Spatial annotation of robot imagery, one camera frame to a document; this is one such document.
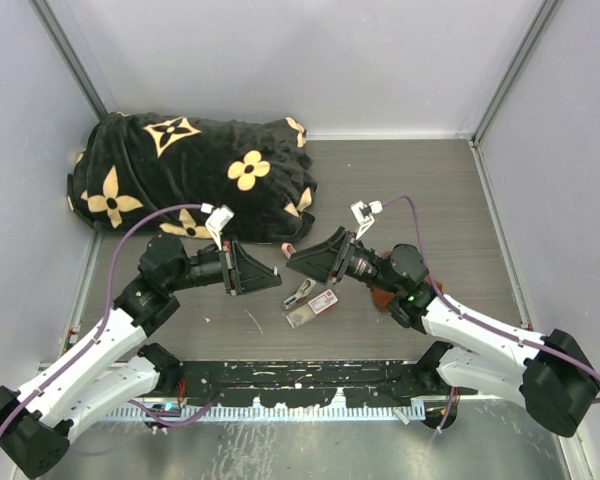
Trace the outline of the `red white staple box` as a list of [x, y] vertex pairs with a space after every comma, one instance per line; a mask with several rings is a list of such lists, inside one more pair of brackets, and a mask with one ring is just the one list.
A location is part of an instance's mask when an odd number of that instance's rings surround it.
[[306, 304], [291, 310], [285, 315], [292, 329], [298, 328], [338, 303], [338, 298], [331, 290], [325, 290]]

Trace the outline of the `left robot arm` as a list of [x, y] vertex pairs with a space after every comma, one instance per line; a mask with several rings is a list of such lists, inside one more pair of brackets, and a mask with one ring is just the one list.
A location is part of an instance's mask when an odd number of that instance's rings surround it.
[[281, 276], [235, 240], [188, 256], [172, 235], [153, 238], [139, 274], [67, 353], [16, 390], [0, 387], [0, 451], [30, 478], [50, 471], [70, 446], [115, 408], [154, 392], [174, 393], [180, 361], [148, 343], [179, 308], [179, 290], [220, 284], [231, 296], [278, 287]]

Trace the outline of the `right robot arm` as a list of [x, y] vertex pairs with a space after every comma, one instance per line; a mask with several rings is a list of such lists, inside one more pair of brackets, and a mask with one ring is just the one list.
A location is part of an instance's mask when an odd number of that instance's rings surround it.
[[292, 253], [287, 266], [321, 284], [349, 277], [389, 293], [387, 309], [399, 325], [446, 340], [447, 346], [429, 350], [431, 361], [418, 370], [429, 393], [450, 386], [494, 395], [566, 438], [600, 400], [600, 376], [572, 335], [526, 330], [466, 307], [439, 289], [414, 245], [378, 254], [338, 228], [327, 240]]

